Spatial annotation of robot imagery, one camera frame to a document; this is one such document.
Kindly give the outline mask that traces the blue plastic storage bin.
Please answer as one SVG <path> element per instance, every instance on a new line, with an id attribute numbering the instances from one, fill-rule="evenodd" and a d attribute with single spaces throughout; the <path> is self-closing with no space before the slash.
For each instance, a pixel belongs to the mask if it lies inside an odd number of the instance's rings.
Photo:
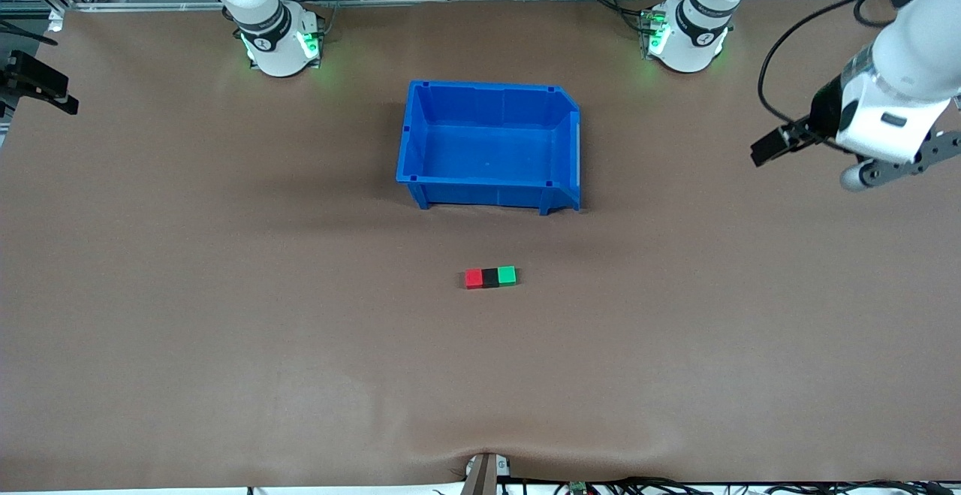
<path id="1" fill-rule="evenodd" d="M 581 208 L 580 105 L 560 86 L 413 80 L 395 179 L 413 201 Z"/>

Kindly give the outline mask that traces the metal table edge bracket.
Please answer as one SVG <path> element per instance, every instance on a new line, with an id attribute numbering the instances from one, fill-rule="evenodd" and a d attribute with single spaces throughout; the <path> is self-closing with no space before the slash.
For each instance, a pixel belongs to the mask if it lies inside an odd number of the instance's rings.
<path id="1" fill-rule="evenodd" d="M 511 495 L 511 461 L 505 455 L 483 453 L 468 460 L 460 495 Z"/>

